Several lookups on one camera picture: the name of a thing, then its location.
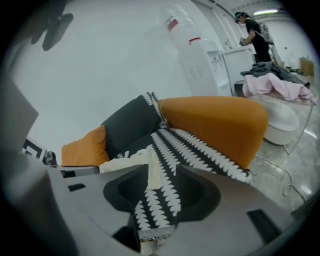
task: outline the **pink blanket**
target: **pink blanket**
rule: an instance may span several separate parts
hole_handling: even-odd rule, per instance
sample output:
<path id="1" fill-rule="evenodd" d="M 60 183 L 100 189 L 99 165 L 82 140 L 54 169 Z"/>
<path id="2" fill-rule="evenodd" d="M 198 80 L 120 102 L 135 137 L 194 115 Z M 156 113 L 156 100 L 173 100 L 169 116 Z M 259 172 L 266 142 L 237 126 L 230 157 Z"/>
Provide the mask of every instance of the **pink blanket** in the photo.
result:
<path id="1" fill-rule="evenodd" d="M 245 97 L 276 91 L 288 102 L 303 100 L 316 104 L 314 94 L 303 84 L 282 81 L 273 73 L 259 77 L 249 74 L 244 76 L 244 79 L 242 91 Z"/>

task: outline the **backpack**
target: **backpack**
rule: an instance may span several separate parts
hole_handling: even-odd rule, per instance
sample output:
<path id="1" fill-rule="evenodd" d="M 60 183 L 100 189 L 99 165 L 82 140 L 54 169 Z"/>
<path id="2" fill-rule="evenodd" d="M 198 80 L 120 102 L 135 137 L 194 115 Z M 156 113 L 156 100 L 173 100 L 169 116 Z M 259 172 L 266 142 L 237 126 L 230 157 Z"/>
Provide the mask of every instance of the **backpack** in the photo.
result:
<path id="1" fill-rule="evenodd" d="M 274 40 L 273 40 L 272 37 L 271 37 L 271 34 L 270 34 L 270 32 L 269 32 L 269 29 L 268 29 L 267 25 L 264 24 L 263 22 L 260 22 L 260 23 L 258 23 L 258 24 L 259 24 L 259 28 L 260 28 L 261 33 L 259 33 L 259 32 L 256 31 L 256 30 L 255 30 L 254 32 L 256 32 L 260 37 L 262 37 L 263 40 L 264 40 L 268 45 L 274 46 L 275 43 L 274 43 Z"/>

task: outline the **person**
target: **person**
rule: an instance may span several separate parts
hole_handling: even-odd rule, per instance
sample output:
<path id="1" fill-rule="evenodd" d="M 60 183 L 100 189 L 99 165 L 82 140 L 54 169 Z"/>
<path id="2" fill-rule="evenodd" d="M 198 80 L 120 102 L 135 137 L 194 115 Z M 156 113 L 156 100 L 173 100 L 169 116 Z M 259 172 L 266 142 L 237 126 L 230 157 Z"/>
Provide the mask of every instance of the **person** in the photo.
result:
<path id="1" fill-rule="evenodd" d="M 271 57 L 269 54 L 269 45 L 264 38 L 258 34 L 261 33 L 259 24 L 250 18 L 245 12 L 236 12 L 235 19 L 237 22 L 245 24 L 246 30 L 249 34 L 249 36 L 242 41 L 242 44 L 253 44 L 259 62 L 270 62 Z"/>

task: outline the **person's arm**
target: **person's arm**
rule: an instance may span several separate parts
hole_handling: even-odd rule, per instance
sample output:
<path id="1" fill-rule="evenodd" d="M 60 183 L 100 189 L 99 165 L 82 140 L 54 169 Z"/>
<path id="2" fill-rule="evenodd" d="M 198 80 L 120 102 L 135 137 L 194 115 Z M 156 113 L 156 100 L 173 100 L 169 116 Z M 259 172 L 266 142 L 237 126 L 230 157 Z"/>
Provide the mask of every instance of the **person's arm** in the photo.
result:
<path id="1" fill-rule="evenodd" d="M 250 33 L 246 39 L 243 40 L 243 43 L 247 46 L 251 44 L 252 39 L 256 37 L 256 32 L 254 30 L 250 30 Z"/>

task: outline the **pile of clothes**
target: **pile of clothes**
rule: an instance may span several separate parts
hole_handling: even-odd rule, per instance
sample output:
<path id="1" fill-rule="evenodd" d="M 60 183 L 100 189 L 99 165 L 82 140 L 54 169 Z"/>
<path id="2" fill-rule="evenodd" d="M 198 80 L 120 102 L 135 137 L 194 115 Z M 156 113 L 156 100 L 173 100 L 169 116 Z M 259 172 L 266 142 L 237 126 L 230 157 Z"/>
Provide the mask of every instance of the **pile of clothes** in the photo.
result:
<path id="1" fill-rule="evenodd" d="M 303 101 L 316 104 L 316 97 L 309 90 L 309 82 L 303 82 L 271 61 L 254 64 L 251 70 L 243 71 L 241 75 L 245 79 L 242 86 L 244 97 L 276 92 L 288 102 Z"/>

